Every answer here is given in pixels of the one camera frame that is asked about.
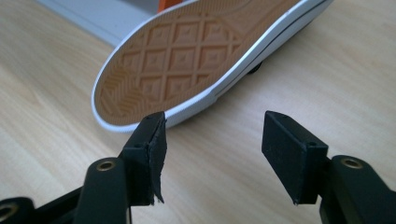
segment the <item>clamp jaw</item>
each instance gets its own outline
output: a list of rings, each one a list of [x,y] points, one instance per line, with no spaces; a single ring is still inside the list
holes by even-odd
[[[262,153],[294,204],[322,198],[323,223],[396,223],[396,192],[365,161],[326,157],[328,146],[294,119],[265,113]]]
[[[132,223],[131,206],[161,195],[166,154],[164,113],[142,119],[117,158],[94,162],[84,185],[37,209],[29,198],[0,202],[0,223]]]

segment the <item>light wood surface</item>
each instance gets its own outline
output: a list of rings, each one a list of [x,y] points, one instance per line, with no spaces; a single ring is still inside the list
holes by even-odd
[[[369,162],[396,189],[396,5],[335,1],[204,112],[167,131],[165,204],[134,223],[320,223],[294,206],[261,153],[264,112],[291,116]],[[94,120],[94,79],[112,48],[34,1],[0,2],[0,200],[38,207],[82,185],[128,134]]]

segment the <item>diamond tread pattern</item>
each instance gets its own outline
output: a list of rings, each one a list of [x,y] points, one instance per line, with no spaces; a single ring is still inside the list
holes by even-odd
[[[219,80],[297,0],[201,0],[148,22],[106,64],[94,90],[114,125],[179,105]]]

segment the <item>metal grommet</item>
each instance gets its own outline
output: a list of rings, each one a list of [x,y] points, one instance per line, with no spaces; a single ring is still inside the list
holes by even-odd
[[[14,216],[19,207],[16,203],[5,203],[0,205],[0,222],[6,221],[9,217]]]
[[[114,161],[102,161],[96,166],[96,170],[98,171],[108,171],[113,169],[116,166]]]
[[[345,166],[352,168],[352,169],[362,169],[363,165],[361,162],[352,159],[352,158],[343,158],[341,159],[341,163],[343,163]]]

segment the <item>shoe sole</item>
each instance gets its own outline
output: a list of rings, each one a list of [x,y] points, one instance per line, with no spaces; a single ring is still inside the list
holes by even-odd
[[[173,126],[216,102],[330,2],[201,0],[169,8],[107,59],[92,90],[93,114],[114,132],[133,131],[158,111]]]

